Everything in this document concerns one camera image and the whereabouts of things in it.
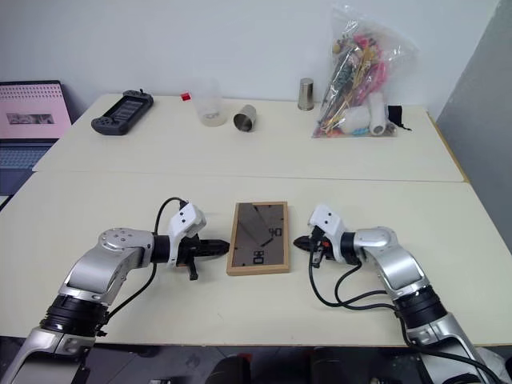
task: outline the plastic bag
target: plastic bag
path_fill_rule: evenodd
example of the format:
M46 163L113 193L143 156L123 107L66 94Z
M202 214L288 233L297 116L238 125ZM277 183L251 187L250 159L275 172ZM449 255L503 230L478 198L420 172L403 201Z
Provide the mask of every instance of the plastic bag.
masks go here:
M382 86L416 53L412 43L349 6L333 8L334 70L322 98L314 138L393 136Z

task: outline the table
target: table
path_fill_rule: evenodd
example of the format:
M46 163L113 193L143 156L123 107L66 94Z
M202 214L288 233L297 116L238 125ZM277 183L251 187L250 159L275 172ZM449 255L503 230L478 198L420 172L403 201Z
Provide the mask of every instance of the table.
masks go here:
M245 104L258 111L254 132L239 132L230 119L203 126L192 102L157 96L150 112L122 137L90 127L118 99L100 97L34 170L155 172L183 175L254 176L460 182L463 176L420 106L404 107L413 132L396 138L310 138L318 107L296 102L226 100L228 116Z
M464 182L378 182L169 176L118 172L37 172L0 212L0 334L25 336L54 299L74 262L112 226L151 230L161 202L191 200L206 214L203 238L229 240L235 202L289 203L290 240L324 202L350 229L396 230L472 342L510 344L512 257L471 186ZM162 217L162 228L175 210ZM186 269L158 268L154 283L106 327L104 342L194 345L403 345L386 310L364 313L323 306L307 277L307 254L290 248L288 274L230 277L226 258ZM346 266L315 271L332 298ZM135 270L116 303L150 269ZM348 298L381 286L364 265L342 289Z

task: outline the laptop keyboard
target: laptop keyboard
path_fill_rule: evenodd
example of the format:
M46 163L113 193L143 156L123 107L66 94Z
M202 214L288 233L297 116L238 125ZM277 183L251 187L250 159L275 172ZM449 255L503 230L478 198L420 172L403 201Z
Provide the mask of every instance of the laptop keyboard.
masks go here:
M0 148L0 168L31 170L47 151L48 148L23 150Z

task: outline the plastic cup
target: plastic cup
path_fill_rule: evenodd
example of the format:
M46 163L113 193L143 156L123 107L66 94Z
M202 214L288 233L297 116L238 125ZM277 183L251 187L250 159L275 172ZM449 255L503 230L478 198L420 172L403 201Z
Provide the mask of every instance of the plastic cup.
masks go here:
M220 85L215 78L200 78L193 81L190 96L202 124L221 126L226 122Z

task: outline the laptop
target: laptop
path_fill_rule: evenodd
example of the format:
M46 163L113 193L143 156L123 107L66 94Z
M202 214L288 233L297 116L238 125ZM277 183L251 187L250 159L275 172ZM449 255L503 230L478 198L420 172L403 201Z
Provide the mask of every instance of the laptop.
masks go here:
M70 128L61 83L0 82L0 195L12 195Z

